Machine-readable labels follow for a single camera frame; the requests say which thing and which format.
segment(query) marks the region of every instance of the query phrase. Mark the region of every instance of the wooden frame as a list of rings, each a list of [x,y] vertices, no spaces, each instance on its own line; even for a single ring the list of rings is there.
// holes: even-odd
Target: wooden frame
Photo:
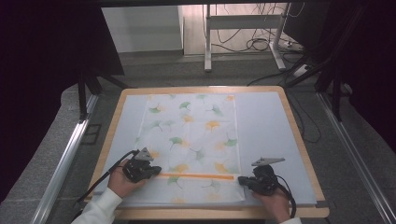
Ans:
[[[90,186],[102,175],[106,158],[113,141],[117,125],[120,120],[123,105],[128,95],[138,94],[178,94],[178,93],[229,93],[229,92],[263,92],[276,91],[289,120],[294,139],[299,148],[305,169],[314,189],[318,204],[316,206],[297,206],[297,217],[327,217],[330,213],[327,205],[320,206],[325,202],[317,176],[306,151],[303,138],[300,135],[296,121],[292,114],[285,92],[278,86],[261,87],[174,87],[174,88],[145,88],[127,89],[121,93],[119,102],[111,120],[107,136],[102,147],[96,168],[93,172]],[[117,219],[266,219],[270,218],[261,206],[249,207],[224,207],[224,208],[121,208],[116,210]]]

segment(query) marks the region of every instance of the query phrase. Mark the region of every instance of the person's left hand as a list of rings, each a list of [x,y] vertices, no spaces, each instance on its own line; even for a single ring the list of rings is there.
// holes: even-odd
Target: person's left hand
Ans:
[[[131,182],[123,173],[122,167],[126,164],[128,159],[124,160],[120,163],[120,166],[117,167],[111,174],[108,180],[107,187],[113,190],[120,198],[123,198],[130,194],[135,189],[138,189],[144,186],[147,182],[147,179],[141,180],[137,183]]]

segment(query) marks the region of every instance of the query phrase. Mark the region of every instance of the dark curtain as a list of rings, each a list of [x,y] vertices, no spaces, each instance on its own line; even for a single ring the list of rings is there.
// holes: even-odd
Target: dark curtain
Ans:
[[[0,30],[3,201],[53,122],[62,92],[78,83],[81,67],[104,75],[123,71],[99,7],[3,2]]]

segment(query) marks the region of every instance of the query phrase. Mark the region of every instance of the handheld controller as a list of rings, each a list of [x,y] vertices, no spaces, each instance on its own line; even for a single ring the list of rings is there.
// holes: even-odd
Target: handheld controller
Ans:
[[[146,148],[132,153],[134,154],[132,158],[122,167],[122,171],[129,180],[137,183],[142,179],[150,179],[152,175],[160,173],[162,169],[160,166],[149,165],[149,161],[153,159]]]

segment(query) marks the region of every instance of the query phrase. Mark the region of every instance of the white fabric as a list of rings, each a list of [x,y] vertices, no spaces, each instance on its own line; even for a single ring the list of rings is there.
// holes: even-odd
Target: white fabric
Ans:
[[[122,202],[113,190],[107,188],[97,201],[90,201],[72,224],[102,224],[114,221],[114,210]]]

